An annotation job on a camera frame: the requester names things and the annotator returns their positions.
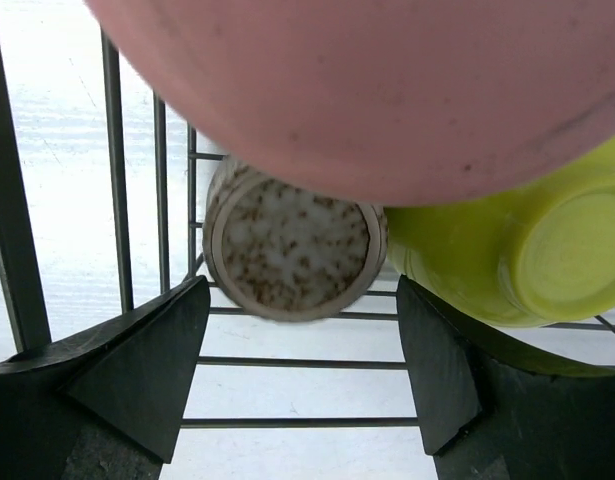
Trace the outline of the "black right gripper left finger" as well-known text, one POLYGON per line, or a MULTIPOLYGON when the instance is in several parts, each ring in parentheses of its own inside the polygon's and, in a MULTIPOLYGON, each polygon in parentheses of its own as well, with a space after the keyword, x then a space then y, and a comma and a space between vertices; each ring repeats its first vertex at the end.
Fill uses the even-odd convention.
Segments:
POLYGON ((173 458, 210 310, 198 276, 0 362, 0 479, 156 479, 173 458))

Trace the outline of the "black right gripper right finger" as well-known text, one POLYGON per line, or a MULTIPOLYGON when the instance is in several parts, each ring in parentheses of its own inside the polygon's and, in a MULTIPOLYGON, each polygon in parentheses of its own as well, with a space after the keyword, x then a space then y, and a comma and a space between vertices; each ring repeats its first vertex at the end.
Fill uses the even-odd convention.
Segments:
POLYGON ((615 479, 615 369, 521 342, 401 278, 398 327, 442 479, 615 479))

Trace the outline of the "lime green bowl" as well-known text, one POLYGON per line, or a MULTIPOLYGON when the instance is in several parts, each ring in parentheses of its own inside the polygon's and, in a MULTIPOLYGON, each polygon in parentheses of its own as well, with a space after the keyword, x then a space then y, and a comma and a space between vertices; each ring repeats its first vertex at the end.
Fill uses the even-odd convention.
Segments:
POLYGON ((615 136, 509 191, 385 214, 394 268, 478 324, 542 327, 615 307, 615 136))

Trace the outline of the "speckled ceramic cup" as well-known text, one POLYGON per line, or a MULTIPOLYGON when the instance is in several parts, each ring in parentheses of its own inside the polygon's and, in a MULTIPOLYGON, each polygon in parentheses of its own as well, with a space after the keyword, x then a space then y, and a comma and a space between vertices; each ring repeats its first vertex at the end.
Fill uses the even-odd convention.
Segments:
POLYGON ((332 317, 370 288, 387 246, 380 206, 294 187, 233 156, 209 184, 204 260, 250 315, 280 323, 332 317))

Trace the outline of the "pink plastic cup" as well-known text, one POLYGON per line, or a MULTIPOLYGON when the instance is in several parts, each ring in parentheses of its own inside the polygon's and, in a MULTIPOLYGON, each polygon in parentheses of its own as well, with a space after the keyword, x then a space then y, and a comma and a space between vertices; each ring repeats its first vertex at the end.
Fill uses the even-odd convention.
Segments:
POLYGON ((118 50, 251 166, 383 205, 471 199, 615 134, 615 1, 92 1, 118 50))

